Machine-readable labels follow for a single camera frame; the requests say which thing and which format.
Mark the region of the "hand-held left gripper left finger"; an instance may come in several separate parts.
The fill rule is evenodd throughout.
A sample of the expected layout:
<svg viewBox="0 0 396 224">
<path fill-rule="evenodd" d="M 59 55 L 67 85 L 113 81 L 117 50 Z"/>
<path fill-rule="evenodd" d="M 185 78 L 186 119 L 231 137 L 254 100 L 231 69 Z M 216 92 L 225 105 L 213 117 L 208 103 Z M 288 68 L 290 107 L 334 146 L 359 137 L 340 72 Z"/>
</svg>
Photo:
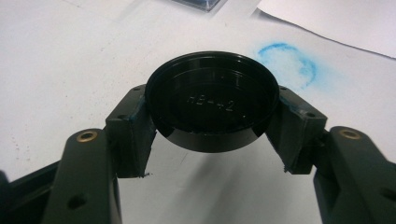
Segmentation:
<svg viewBox="0 0 396 224">
<path fill-rule="evenodd" d="M 118 178 L 143 177 L 156 128 L 146 107 L 145 85 L 130 89 L 106 118 L 106 138 Z"/>
</svg>

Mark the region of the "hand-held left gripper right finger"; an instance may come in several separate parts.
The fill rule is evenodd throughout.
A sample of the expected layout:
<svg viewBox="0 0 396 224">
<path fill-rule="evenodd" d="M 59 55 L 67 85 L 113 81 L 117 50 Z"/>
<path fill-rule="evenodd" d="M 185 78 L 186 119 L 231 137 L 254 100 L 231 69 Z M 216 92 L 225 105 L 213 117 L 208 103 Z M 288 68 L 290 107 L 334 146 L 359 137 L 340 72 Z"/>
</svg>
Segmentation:
<svg viewBox="0 0 396 224">
<path fill-rule="evenodd" d="M 319 146 L 327 117 L 286 87 L 279 87 L 279 103 L 266 136 L 292 175 L 308 175 L 311 152 Z"/>
</svg>

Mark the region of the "black round stamp cap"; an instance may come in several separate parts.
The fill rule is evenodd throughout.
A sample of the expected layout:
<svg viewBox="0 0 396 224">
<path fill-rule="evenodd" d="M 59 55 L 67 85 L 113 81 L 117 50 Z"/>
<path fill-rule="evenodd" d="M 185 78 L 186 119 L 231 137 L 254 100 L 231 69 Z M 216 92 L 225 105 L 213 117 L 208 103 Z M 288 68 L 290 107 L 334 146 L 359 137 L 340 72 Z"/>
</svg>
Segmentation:
<svg viewBox="0 0 396 224">
<path fill-rule="evenodd" d="M 145 98 L 157 130 L 188 150 L 220 153 L 262 136 L 279 87 L 262 64 L 239 54 L 202 51 L 177 57 L 149 78 Z"/>
</svg>

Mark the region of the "blue ink pad clear case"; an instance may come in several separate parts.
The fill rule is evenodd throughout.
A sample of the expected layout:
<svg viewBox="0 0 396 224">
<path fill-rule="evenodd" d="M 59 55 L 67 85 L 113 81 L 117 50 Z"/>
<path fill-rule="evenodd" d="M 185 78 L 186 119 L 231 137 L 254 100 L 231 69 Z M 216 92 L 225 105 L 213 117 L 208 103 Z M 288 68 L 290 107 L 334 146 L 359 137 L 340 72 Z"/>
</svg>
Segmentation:
<svg viewBox="0 0 396 224">
<path fill-rule="evenodd" d="M 173 0 L 184 6 L 192 7 L 203 12 L 212 12 L 222 7 L 228 0 Z"/>
</svg>

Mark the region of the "white paper sheet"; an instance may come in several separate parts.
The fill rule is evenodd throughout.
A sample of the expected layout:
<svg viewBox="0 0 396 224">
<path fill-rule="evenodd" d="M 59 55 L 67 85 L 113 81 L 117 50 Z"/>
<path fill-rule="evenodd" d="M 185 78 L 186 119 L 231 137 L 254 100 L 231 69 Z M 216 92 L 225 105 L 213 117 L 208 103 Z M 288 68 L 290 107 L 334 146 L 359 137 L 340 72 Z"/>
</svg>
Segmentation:
<svg viewBox="0 0 396 224">
<path fill-rule="evenodd" d="M 396 0 L 261 0 L 258 9 L 336 42 L 396 59 Z"/>
</svg>

